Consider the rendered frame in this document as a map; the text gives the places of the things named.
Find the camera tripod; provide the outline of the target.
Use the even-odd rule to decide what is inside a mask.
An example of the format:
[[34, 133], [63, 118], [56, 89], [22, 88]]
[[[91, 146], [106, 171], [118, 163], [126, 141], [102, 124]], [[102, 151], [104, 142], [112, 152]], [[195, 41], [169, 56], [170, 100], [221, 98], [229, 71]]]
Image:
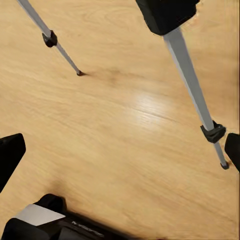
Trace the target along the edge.
[[[69, 57], [67, 52], [57, 41], [53, 30], [49, 29], [42, 18], [34, 10], [28, 0], [16, 0], [27, 12], [42, 32], [43, 40], [49, 48], [55, 46], [70, 63], [76, 73], [81, 76], [81, 71]], [[192, 62], [181, 25], [190, 20], [197, 12], [196, 4], [200, 0], [135, 0], [144, 21], [149, 30], [155, 34], [162, 35], [173, 62], [184, 81], [184, 84], [192, 99], [193, 105], [202, 121], [201, 130], [209, 142], [212, 143], [224, 170], [229, 169], [229, 164], [224, 160], [220, 139], [227, 132], [226, 127], [216, 123], [211, 118], [204, 94], [201, 89], [198, 75]]]

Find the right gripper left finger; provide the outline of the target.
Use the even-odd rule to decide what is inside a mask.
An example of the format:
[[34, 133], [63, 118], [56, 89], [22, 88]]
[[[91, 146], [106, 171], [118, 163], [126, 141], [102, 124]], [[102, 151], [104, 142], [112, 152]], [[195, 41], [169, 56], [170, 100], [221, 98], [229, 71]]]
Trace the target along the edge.
[[22, 133], [0, 138], [0, 193], [26, 152]]

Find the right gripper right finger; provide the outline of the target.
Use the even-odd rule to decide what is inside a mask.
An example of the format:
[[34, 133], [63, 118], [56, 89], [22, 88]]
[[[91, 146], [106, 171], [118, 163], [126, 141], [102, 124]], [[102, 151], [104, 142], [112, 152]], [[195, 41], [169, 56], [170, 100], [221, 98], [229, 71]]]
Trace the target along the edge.
[[240, 135], [229, 133], [224, 150], [240, 172]]

